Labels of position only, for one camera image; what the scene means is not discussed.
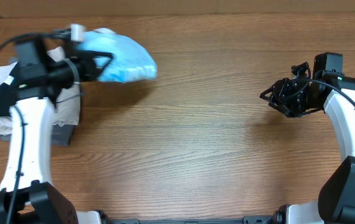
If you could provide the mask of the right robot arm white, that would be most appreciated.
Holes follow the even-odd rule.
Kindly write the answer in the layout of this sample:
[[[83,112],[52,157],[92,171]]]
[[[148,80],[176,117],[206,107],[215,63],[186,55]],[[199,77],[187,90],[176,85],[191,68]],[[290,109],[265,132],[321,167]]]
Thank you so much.
[[[341,154],[341,165],[321,188],[318,200],[288,205],[275,212],[272,223],[355,223],[355,78],[284,78],[260,98],[288,118],[324,111]]]

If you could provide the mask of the light blue t-shirt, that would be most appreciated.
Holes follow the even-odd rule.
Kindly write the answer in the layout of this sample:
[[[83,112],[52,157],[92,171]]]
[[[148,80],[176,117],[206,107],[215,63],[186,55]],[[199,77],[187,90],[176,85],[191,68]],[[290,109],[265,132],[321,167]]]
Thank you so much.
[[[99,67],[105,67],[98,76],[100,82],[128,83],[152,80],[157,77],[157,64],[149,52],[133,39],[117,34],[108,28],[84,33],[84,41],[78,49],[112,54],[112,59],[95,58]]]

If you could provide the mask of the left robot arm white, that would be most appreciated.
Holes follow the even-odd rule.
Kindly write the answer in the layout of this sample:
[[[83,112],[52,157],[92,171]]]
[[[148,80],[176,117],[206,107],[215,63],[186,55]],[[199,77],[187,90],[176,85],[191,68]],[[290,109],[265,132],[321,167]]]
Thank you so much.
[[[10,82],[12,134],[0,184],[0,223],[108,223],[101,210],[78,212],[53,185],[50,174],[52,120],[64,88],[96,80],[113,55],[78,50],[82,32],[27,33],[10,38],[17,72]]]

